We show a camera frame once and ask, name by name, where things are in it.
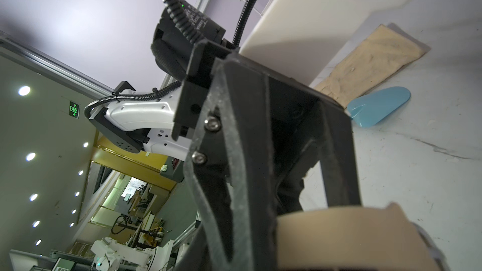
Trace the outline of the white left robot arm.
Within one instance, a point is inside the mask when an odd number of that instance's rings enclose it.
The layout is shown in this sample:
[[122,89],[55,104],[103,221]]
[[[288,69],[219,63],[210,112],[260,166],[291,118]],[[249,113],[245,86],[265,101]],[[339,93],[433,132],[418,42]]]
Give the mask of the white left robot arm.
[[409,0],[274,0],[232,43],[184,0],[165,9],[151,49],[175,78],[127,82],[84,110],[112,143],[153,151],[169,129],[201,224],[176,270],[443,270],[444,256],[399,205],[362,205],[351,119],[310,87],[374,12]]

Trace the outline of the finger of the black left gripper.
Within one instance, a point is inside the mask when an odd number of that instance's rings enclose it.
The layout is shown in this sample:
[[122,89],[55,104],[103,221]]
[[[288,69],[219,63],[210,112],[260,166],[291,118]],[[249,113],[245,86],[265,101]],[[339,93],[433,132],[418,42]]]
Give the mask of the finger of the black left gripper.
[[303,178],[316,164],[329,207],[360,206],[351,120],[342,106],[282,75],[268,83],[278,212],[302,209]]

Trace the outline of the beige wrist watch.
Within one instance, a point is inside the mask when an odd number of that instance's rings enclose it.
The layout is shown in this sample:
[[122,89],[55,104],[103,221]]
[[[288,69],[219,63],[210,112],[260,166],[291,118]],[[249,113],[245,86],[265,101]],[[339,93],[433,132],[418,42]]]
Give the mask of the beige wrist watch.
[[279,270],[449,270],[402,208],[336,207],[277,219]]

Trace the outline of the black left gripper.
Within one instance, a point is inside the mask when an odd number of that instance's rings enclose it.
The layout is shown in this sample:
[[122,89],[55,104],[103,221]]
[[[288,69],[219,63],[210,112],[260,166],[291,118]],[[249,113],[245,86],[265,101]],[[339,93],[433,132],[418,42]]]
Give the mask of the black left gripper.
[[267,77],[238,48],[194,46],[171,137],[189,138],[186,179],[214,270],[276,270]]

